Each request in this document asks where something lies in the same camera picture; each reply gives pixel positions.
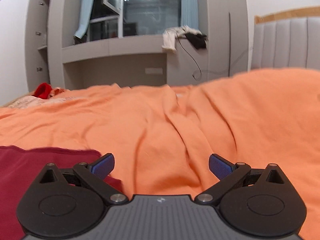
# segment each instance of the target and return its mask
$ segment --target headboard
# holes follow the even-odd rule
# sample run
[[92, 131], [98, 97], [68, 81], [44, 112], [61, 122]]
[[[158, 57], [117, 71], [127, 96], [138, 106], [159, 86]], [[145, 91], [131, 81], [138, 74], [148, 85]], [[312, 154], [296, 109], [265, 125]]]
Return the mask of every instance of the headboard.
[[255, 17], [251, 69], [320, 69], [320, 7]]

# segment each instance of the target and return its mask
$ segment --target gray gripper base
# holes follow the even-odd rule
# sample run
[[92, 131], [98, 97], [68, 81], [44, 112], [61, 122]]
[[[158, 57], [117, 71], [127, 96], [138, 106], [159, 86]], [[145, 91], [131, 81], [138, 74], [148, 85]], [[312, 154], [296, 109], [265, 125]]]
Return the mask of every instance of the gray gripper base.
[[[24, 238], [24, 240], [37, 239], [33, 236]], [[223, 223], [213, 207], [195, 204], [188, 195], [137, 195], [126, 205], [111, 207], [105, 218], [94, 229], [71, 239], [253, 240], [257, 238], [234, 231]], [[298, 236], [279, 239], [301, 240]]]

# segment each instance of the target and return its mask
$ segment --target red object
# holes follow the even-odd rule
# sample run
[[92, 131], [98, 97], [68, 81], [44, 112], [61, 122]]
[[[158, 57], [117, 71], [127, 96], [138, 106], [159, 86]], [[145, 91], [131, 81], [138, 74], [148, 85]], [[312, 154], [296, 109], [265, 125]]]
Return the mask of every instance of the red object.
[[37, 87], [33, 96], [35, 96], [36, 98], [41, 98], [41, 99], [48, 99], [51, 90], [52, 90], [52, 87], [49, 84], [42, 83]]
[[[38, 148], [26, 151], [16, 146], [0, 146], [0, 239], [23, 238], [16, 208], [29, 185], [47, 163], [55, 163], [59, 168], [71, 168], [76, 163], [91, 163], [99, 157], [100, 153], [95, 150]], [[120, 180], [106, 177], [105, 182], [122, 191]]]

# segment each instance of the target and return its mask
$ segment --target window sill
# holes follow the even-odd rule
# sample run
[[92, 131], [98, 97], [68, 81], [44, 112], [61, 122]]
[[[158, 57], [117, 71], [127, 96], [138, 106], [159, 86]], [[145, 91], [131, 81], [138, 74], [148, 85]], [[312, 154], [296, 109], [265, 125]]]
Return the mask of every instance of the window sill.
[[62, 49], [62, 63], [91, 58], [162, 52], [162, 35], [129, 36], [90, 41]]

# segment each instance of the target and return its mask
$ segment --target metal screw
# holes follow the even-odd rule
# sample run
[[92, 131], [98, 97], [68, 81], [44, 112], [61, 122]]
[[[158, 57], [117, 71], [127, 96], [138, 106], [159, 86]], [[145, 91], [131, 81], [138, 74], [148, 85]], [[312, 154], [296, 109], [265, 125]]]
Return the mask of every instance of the metal screw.
[[201, 202], [209, 202], [213, 200], [213, 196], [210, 194], [200, 194], [197, 198]]
[[126, 196], [123, 195], [123, 194], [113, 194], [110, 199], [113, 201], [113, 202], [116, 202], [116, 203], [119, 203], [119, 202], [123, 202], [126, 200]]

